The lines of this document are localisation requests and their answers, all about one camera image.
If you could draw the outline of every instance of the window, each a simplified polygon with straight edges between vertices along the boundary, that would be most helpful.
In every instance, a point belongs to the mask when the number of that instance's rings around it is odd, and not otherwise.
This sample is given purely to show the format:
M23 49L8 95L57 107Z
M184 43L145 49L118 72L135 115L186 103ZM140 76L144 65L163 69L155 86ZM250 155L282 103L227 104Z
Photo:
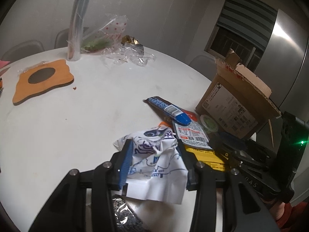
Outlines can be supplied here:
M277 11L259 0L225 0L205 51L224 59L233 49L251 71L269 42Z

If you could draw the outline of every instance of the gray chair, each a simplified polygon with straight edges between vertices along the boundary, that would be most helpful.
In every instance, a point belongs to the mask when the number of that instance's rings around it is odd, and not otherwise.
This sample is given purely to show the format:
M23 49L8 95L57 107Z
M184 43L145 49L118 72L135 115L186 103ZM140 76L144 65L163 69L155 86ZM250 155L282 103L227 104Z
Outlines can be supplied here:
M191 61L189 66L212 81L217 74L217 66L214 59L213 56L199 55Z
M69 29L65 29L60 31L55 40L55 49L63 48L68 46L68 38L69 38Z
M20 43L4 53L1 60L11 61L11 63L24 57L34 55L44 51L43 44L38 40L29 40Z

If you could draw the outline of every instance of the polka dot plastic bag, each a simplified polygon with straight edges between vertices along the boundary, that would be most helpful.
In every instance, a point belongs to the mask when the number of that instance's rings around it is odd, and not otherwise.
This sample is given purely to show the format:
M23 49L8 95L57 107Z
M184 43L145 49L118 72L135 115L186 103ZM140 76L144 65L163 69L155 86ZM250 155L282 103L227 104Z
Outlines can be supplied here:
M82 38L83 53L98 52L119 44L126 30L127 17L107 14L108 20L96 29L88 29Z

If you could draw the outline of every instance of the open cardboard box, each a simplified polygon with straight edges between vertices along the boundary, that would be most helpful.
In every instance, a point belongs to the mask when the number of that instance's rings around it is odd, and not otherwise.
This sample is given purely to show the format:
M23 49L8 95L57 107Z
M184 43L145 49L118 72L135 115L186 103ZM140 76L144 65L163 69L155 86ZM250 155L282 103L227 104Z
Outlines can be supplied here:
M250 138L269 119L281 116L268 98L269 87L249 69L220 59L215 62L217 74L195 109L198 114L211 116L238 138Z

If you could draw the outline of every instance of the yellow package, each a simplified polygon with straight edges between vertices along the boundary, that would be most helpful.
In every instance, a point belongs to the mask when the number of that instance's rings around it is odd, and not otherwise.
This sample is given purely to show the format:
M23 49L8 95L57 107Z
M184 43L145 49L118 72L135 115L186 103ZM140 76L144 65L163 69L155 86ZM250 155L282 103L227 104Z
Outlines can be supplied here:
M194 153L197 160L204 162L205 164L210 166L212 169L222 171L222 172L226 172L230 170L229 165L226 164L222 159L217 157L214 151L191 148L191 147L188 147L187 145L184 145L184 147L186 151Z

